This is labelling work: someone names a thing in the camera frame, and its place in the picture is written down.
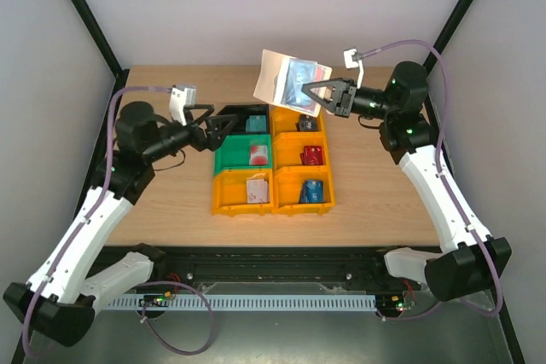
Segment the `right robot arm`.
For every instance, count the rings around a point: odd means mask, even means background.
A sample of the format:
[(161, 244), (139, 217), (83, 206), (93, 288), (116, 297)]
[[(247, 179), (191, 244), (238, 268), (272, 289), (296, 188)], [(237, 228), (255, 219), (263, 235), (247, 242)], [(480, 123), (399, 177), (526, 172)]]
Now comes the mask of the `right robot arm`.
[(372, 268), (384, 289), (401, 278), (428, 286), (441, 302), (494, 289), (512, 254), (508, 241), (494, 238), (464, 199), (444, 161), (441, 145), (422, 114), (427, 72), (413, 61), (398, 63), (383, 90), (334, 78), (303, 84), (303, 93), (337, 117), (352, 114), (380, 120), (380, 141), (409, 178), (431, 217), (439, 253), (408, 247), (388, 251)]

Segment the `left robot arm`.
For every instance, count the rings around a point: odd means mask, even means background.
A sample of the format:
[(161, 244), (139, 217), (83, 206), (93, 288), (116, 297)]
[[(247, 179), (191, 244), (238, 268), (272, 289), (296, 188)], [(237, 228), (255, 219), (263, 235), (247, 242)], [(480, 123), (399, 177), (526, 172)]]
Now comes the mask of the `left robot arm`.
[(45, 263), (26, 283), (12, 283), (3, 299), (21, 321), (22, 337), (39, 332), (64, 346), (78, 343), (114, 299), (159, 275), (165, 255), (141, 244), (98, 274), (90, 269), (106, 240), (155, 176), (154, 162), (191, 146), (221, 147), (237, 123), (198, 104), (164, 118), (145, 101), (118, 112), (108, 131), (107, 156), (98, 166), (78, 215)]

